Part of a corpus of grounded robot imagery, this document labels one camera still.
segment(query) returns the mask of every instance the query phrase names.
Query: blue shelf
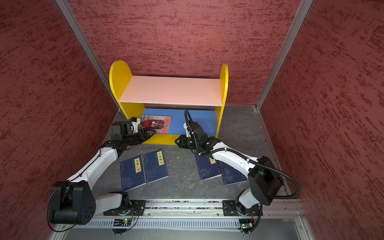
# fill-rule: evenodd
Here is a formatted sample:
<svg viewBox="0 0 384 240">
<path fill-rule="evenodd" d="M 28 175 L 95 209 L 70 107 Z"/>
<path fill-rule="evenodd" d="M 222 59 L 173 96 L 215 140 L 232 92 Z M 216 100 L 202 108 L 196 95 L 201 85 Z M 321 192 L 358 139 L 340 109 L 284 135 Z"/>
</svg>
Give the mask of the blue shelf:
<svg viewBox="0 0 384 240">
<path fill-rule="evenodd" d="M 153 109 L 146 108 L 146 115 L 171 116 L 168 134 L 185 135 L 183 124 L 185 123 L 184 110 L 180 109 Z M 194 122 L 198 122 L 208 136 L 216 136 L 215 111 L 189 110 Z"/>
</svg>

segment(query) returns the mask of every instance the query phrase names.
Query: yellow title label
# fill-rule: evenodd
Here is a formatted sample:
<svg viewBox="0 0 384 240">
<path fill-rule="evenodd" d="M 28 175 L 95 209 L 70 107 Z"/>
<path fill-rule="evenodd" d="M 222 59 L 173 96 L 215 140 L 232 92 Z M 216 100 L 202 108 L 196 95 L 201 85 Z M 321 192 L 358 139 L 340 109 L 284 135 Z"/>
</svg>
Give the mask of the yellow title label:
<svg viewBox="0 0 384 240">
<path fill-rule="evenodd" d="M 135 159 L 136 173 L 141 172 L 140 158 Z"/>
<path fill-rule="evenodd" d="M 157 159 L 159 160 L 159 166 L 164 164 L 164 158 L 163 158 L 163 153 L 157 152 Z"/>
<path fill-rule="evenodd" d="M 213 158 L 209 158 L 209 160 L 211 161 L 211 164 L 214 164 L 214 163 L 216 163 L 216 160 L 215 160 L 215 159 L 213 159 Z"/>
</svg>

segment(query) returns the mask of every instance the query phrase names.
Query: pink shelf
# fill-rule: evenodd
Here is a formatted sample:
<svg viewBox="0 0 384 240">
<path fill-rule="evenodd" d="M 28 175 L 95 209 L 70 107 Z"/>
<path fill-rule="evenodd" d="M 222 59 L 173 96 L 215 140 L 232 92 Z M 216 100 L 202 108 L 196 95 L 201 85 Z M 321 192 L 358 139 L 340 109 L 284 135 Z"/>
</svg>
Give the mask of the pink shelf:
<svg viewBox="0 0 384 240">
<path fill-rule="evenodd" d="M 120 102 L 222 106 L 219 79 L 132 76 Z"/>
</svg>

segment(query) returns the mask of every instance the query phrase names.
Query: book illustration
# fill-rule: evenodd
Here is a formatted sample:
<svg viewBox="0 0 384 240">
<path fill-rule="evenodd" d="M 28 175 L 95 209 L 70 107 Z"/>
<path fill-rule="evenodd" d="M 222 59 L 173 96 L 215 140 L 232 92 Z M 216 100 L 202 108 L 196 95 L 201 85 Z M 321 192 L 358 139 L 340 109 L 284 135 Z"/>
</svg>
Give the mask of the book illustration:
<svg viewBox="0 0 384 240">
<path fill-rule="evenodd" d="M 128 191 L 146 183 L 142 169 L 141 156 L 133 157 L 120 162 L 121 189 Z"/>
<path fill-rule="evenodd" d="M 159 149 L 143 155 L 146 183 L 168 177 L 167 164 L 163 149 Z"/>
<path fill-rule="evenodd" d="M 210 157 L 203 157 L 200 155 L 195 155 L 195 158 L 200 180 L 221 176 L 222 172 L 220 165 L 216 162 L 215 159 Z"/>
<path fill-rule="evenodd" d="M 238 170 L 234 169 L 233 167 L 229 166 L 224 162 L 218 162 L 222 171 L 224 185 L 235 184 L 247 180 L 247 177 L 240 173 Z"/>
<path fill-rule="evenodd" d="M 170 127 L 170 116 L 157 116 L 157 115 L 141 115 L 140 125 L 153 129 L 158 134 L 168 134 Z"/>
</svg>

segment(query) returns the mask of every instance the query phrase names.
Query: red wall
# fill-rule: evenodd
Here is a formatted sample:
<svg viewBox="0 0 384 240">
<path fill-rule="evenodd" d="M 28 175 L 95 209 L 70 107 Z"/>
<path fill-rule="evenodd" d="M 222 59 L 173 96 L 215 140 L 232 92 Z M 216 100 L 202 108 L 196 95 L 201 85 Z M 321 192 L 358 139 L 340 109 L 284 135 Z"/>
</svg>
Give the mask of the red wall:
<svg viewBox="0 0 384 240">
<path fill-rule="evenodd" d="M 255 104 L 301 0 L 68 0 L 108 73 L 219 78 L 227 103 Z"/>
<path fill-rule="evenodd" d="M 262 106 L 316 239 L 383 239 L 383 13 L 314 1 Z"/>
<path fill-rule="evenodd" d="M 96 154 L 117 108 L 54 0 L 0 15 L 0 239 L 47 239 L 50 187 Z"/>
</svg>

